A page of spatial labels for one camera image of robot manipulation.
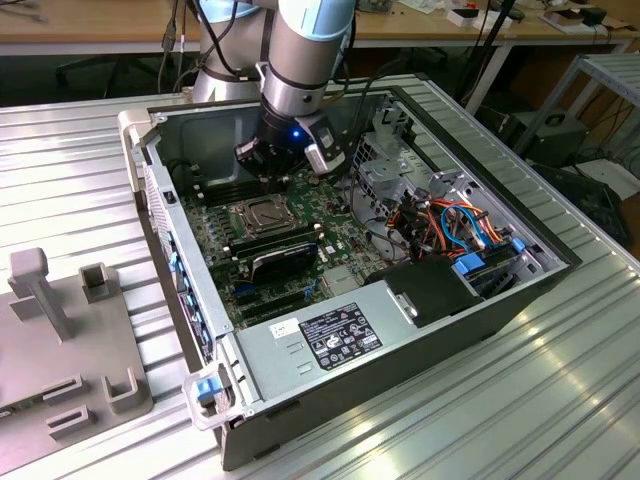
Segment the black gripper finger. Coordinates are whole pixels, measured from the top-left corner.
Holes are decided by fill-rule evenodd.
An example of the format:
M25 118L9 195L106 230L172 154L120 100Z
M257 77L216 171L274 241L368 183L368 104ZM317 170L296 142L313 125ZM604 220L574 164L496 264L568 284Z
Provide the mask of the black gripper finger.
M263 141L247 141L234 147L236 161L258 180L265 193L276 191L276 158Z
M305 164L305 154L292 149L277 149L276 153L275 192L281 193L288 188L293 172Z

